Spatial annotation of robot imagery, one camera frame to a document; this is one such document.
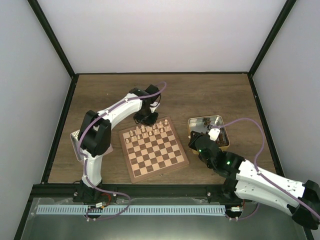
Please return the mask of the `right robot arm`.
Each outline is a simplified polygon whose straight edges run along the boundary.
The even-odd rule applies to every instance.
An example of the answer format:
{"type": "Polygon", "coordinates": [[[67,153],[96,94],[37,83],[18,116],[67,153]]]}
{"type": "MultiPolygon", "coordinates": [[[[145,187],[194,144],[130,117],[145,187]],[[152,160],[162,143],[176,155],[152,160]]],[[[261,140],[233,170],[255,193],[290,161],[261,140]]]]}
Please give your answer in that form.
{"type": "Polygon", "coordinates": [[[189,148],[216,174],[225,178],[223,198],[254,201],[278,209],[300,226],[317,230],[320,226],[320,186],[312,181],[295,181],[255,166],[244,157],[223,151],[214,135],[192,131],[189,148]]]}

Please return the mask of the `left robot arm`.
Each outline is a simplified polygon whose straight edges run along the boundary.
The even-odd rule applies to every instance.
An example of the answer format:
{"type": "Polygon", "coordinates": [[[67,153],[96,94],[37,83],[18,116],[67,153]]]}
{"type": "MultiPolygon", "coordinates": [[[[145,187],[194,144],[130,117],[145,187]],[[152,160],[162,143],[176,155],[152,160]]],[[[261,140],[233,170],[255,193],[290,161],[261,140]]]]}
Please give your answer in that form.
{"type": "Polygon", "coordinates": [[[136,124],[151,127],[164,88],[149,85],[145,90],[133,88],[124,98],[100,111],[89,110],[78,131],[70,134],[76,159],[83,164],[83,174],[74,193],[74,202],[96,203],[102,199],[102,160],[113,151],[113,128],[132,115],[136,124]]]}

